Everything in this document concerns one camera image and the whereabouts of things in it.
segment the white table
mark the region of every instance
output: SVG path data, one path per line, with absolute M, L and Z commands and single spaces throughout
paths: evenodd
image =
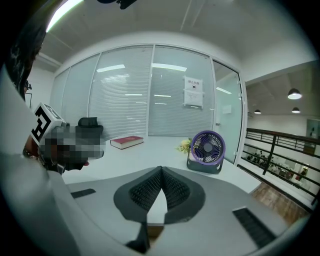
M 189 170 L 188 154 L 176 150 L 183 139 L 183 137 L 145 137 L 144 143 L 123 150 L 111 146 L 108 140 L 102 147 L 104 149 L 102 158 L 89 160 L 89 166 L 84 166 L 82 170 L 66 171 L 62 178 L 66 184 L 81 183 L 118 177 L 150 167 L 168 166 L 229 182 L 247 193 L 251 193 L 261 184 L 259 180 L 227 160 L 223 161 L 219 174 Z M 166 212 L 166 197 L 161 191 L 147 215 L 148 223 L 163 224 Z

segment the fan grille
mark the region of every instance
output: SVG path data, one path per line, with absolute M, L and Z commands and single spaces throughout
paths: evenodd
M 204 163 L 212 163 L 223 154 L 224 148 L 220 138 L 213 133 L 202 133 L 194 141 L 193 155 Z

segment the book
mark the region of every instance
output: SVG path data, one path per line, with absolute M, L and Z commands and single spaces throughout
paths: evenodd
M 126 149 L 144 142 L 144 138 L 138 136 L 129 136 L 110 140 L 110 145 L 118 149 Z

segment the black railing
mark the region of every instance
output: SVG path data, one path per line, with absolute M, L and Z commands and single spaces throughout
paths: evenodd
M 309 138 L 309 137 L 303 137 L 303 136 L 297 136 L 297 135 L 292 135 L 292 134 L 287 134 L 287 133 L 282 133 L 282 132 L 275 132 L 275 131 L 269 131 L 269 130 L 261 130 L 261 129 L 252 129 L 248 128 L 246 131 L 246 138 L 254 141 L 259 141 L 262 143 L 266 143 L 271 145 L 270 150 L 266 150 L 254 145 L 250 145 L 245 143 L 244 145 L 247 147 L 250 147 L 255 150 L 259 150 L 261 152 L 265 152 L 268 154 L 268 157 L 264 157 L 263 154 L 259 155 L 257 153 L 253 152 L 248 152 L 246 150 L 243 150 L 243 153 L 246 153 L 248 156 L 247 157 L 241 157 L 242 159 L 246 160 L 247 162 L 263 169 L 263 175 L 265 175 L 267 172 L 278 177 L 279 179 L 295 186 L 296 188 L 306 192 L 307 194 L 311 195 L 314 197 L 311 205 L 313 205 L 318 198 L 318 196 L 312 192 L 310 192 L 308 189 L 302 187 L 298 183 L 293 182 L 291 179 L 293 175 L 296 175 L 299 177 L 299 180 L 305 179 L 306 181 L 309 181 L 317 186 L 320 187 L 320 183 L 318 180 L 313 180 L 309 177 L 306 177 L 305 173 L 299 173 L 296 172 L 292 169 L 289 169 L 285 166 L 282 166 L 279 163 L 276 163 L 273 161 L 273 156 L 277 156 L 289 161 L 292 161 L 296 164 L 302 165 L 304 167 L 307 167 L 308 169 L 312 169 L 316 172 L 320 173 L 320 169 L 318 167 L 314 167 L 311 165 L 308 165 L 306 163 L 303 163 L 301 161 L 292 159 L 290 157 L 274 153 L 275 147 L 281 147 L 285 148 L 288 150 L 300 152 L 302 154 L 315 157 L 315 158 L 320 158 L 320 155 L 315 154 L 316 146 L 320 145 L 320 140 L 319 139 L 314 139 L 314 138 Z M 270 168 L 277 168 L 279 170 L 279 173 L 273 171 Z

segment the window blinds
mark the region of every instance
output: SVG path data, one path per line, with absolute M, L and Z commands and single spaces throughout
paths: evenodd
M 209 57 L 156 46 L 152 66 L 148 135 L 193 137 L 212 130 L 214 82 Z M 184 106 L 184 76 L 203 80 L 203 108 Z
M 89 93 L 99 54 L 72 66 L 65 82 L 62 118 L 77 126 L 80 118 L 88 116 Z
M 50 106 L 61 116 L 62 100 L 69 68 L 54 78 L 50 96 Z
M 146 134 L 152 50 L 152 46 L 136 46 L 101 54 L 91 87 L 89 117 L 97 117 L 103 125 L 105 139 Z

